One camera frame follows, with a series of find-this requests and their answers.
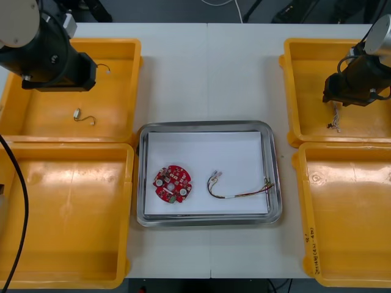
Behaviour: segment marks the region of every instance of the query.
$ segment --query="electronic component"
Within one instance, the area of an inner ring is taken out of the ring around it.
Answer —
[[[246,194],[236,194],[236,195],[216,195],[212,192],[213,186],[216,185],[216,183],[219,181],[219,177],[222,175],[222,172],[214,171],[212,176],[210,176],[206,187],[208,188],[209,194],[212,197],[220,198],[220,199],[226,199],[226,198],[237,198],[237,197],[249,197],[250,195],[256,195],[260,194],[262,192],[265,192],[272,188],[274,186],[274,183],[271,183],[268,178],[265,178],[265,185],[258,191],[255,192],[248,192]]]
[[[171,165],[168,168],[162,168],[153,180],[156,188],[156,194],[168,203],[184,201],[192,189],[191,177],[182,167]]]

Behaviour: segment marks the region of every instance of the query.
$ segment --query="wire harness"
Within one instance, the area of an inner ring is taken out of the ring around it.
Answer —
[[[212,197],[216,197],[216,198],[220,198],[220,199],[249,197],[251,195],[256,195],[256,194],[260,194],[262,192],[265,192],[274,186],[274,183],[271,183],[269,178],[265,178],[265,185],[258,191],[248,192],[246,194],[236,194],[236,195],[216,195],[213,193],[212,188],[213,188],[213,186],[215,186],[217,184],[217,182],[219,181],[219,177],[221,175],[222,175],[222,172],[214,171],[206,184],[206,187],[209,191],[209,194]]]

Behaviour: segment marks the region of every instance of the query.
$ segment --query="floor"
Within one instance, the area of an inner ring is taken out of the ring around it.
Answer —
[[[208,0],[212,4],[225,0]],[[273,16],[291,0],[263,0],[251,15],[249,23],[270,23]],[[101,0],[116,23],[239,23],[235,3],[220,7],[208,6],[201,0]],[[244,15],[255,0],[238,0]],[[320,0],[306,23],[327,23],[336,0]],[[391,1],[384,13],[391,12]],[[362,23],[358,13],[347,23]],[[94,22],[89,12],[75,12],[80,22]]]
[[[272,279],[277,293],[287,293],[287,279]],[[10,293],[273,293],[265,279],[162,280],[126,279],[113,290],[9,290]],[[294,279],[290,293],[386,293],[390,289],[326,288],[313,279]]]
[[[209,0],[218,4],[224,0]],[[238,0],[245,14],[255,0]],[[117,23],[238,23],[238,12],[234,2],[221,7],[212,7],[201,0],[101,0],[108,12]],[[249,23],[269,23],[272,17],[290,0],[264,0],[250,17]],[[335,0],[321,0],[307,18],[306,23],[327,23]],[[391,12],[391,2],[385,13]],[[75,12],[79,22],[95,22],[89,12]],[[348,23],[362,23],[362,13],[348,20]],[[273,279],[275,287],[284,284],[285,279]],[[125,280],[114,293],[139,293],[145,287],[147,293],[182,293],[182,292],[272,292],[268,290],[265,279],[257,280],[160,280],[160,279],[129,279]],[[278,293],[288,292],[289,282],[277,290]],[[30,293],[42,290],[28,290]],[[106,290],[56,290],[57,293],[107,292]],[[391,292],[388,289],[355,289],[355,288],[325,288],[313,279],[293,280],[290,293],[369,293]]]

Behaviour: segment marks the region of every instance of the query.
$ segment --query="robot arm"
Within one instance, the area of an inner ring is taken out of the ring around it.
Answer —
[[[348,63],[340,71],[343,61]],[[370,29],[367,40],[351,48],[338,65],[338,73],[326,80],[323,102],[338,101],[366,106],[382,97],[379,94],[391,87],[391,15],[380,18]]]
[[[24,89],[90,90],[97,65],[71,46],[75,31],[70,13],[61,23],[35,0],[0,0],[0,65],[22,76]]]

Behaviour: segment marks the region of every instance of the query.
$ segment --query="small connector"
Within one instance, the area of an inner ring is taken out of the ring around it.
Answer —
[[[81,111],[79,108],[77,108],[73,113],[73,119],[79,119],[80,118]]]

